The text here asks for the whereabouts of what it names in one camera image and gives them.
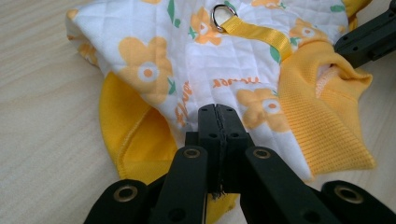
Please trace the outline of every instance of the wooden table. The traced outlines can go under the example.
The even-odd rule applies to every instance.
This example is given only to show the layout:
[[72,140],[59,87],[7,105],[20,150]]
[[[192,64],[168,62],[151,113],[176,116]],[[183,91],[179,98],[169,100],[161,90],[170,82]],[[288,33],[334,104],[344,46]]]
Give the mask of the wooden table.
[[[103,76],[64,28],[66,10],[87,2],[0,3],[0,223],[82,223],[118,180],[98,122]],[[374,1],[360,22],[388,6]],[[363,68],[375,78],[361,97],[361,125],[378,166],[321,175],[310,185],[349,181],[396,211],[396,52]],[[240,213],[229,216],[244,223]]]

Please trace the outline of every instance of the screw hole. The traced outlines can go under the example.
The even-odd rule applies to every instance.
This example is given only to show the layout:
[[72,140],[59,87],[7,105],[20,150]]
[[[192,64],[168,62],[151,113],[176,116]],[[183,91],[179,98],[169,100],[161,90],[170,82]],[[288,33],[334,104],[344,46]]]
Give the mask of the screw hole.
[[127,203],[134,199],[137,195],[137,188],[132,185],[119,187],[113,194],[114,200],[119,203]]
[[271,157],[271,153],[265,149],[256,149],[253,151],[253,155],[259,159],[268,159]]
[[201,152],[200,152],[198,149],[189,148],[189,149],[186,149],[186,150],[183,152],[183,155],[184,155],[185,157],[187,157],[187,158],[193,159],[193,158],[199,157],[199,155],[201,155]]
[[186,217],[186,212],[181,208],[175,208],[168,213],[169,220],[173,222],[182,221]]
[[349,203],[363,203],[363,197],[353,189],[344,186],[336,186],[335,194],[342,200]]
[[311,223],[319,223],[320,215],[314,211],[306,211],[303,213],[303,218]]

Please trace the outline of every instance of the metal ring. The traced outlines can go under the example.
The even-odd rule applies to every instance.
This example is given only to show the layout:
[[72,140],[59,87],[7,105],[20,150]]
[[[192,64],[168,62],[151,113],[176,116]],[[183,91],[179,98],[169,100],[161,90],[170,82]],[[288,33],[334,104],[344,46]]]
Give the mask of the metal ring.
[[201,152],[195,148],[189,148],[184,150],[183,155],[189,159],[197,158],[201,155]]
[[[125,189],[129,189],[132,193],[130,195],[127,196],[122,196],[120,195],[120,193],[125,190]],[[127,203],[129,201],[131,201],[132,199],[134,199],[137,195],[137,187],[132,186],[132,185],[124,185],[119,187],[113,194],[114,200],[116,200],[119,203]]]
[[259,159],[268,159],[271,157],[271,153],[265,149],[255,149],[253,155]]
[[238,14],[236,14],[235,10],[233,10],[231,7],[229,7],[229,6],[227,6],[227,5],[220,4],[220,5],[216,5],[215,7],[213,7],[213,10],[212,10],[212,21],[213,21],[213,23],[215,24],[215,26],[216,26],[216,28],[218,29],[218,31],[221,32],[221,33],[223,33],[224,30],[218,25],[218,23],[216,22],[216,19],[215,19],[215,11],[216,11],[216,9],[217,9],[218,7],[226,7],[226,8],[227,8],[229,11],[231,11],[236,17],[238,16]]
[[363,197],[356,192],[354,189],[345,186],[336,186],[334,188],[334,193],[342,200],[349,203],[363,203]]

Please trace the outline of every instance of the white quilted fabric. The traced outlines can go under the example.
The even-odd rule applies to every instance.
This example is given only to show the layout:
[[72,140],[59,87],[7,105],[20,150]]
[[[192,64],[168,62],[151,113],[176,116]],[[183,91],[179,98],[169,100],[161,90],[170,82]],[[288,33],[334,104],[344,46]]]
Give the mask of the white quilted fabric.
[[209,15],[234,7],[248,23],[277,29],[293,50],[333,44],[347,31],[341,0],[108,0],[68,12],[69,39],[104,75],[114,72],[167,119],[179,146],[197,130],[197,110],[233,107],[253,141],[275,150],[302,179],[309,167],[276,96],[279,55],[259,40],[223,35]]

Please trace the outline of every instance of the yellow nylon webbing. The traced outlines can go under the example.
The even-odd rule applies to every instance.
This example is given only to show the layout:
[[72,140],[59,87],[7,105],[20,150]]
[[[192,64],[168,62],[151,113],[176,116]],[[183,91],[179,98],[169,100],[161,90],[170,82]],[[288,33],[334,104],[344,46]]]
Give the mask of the yellow nylon webbing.
[[271,45],[279,52],[281,61],[292,53],[288,37],[278,30],[246,23],[237,16],[232,16],[220,27],[226,34],[256,39]]

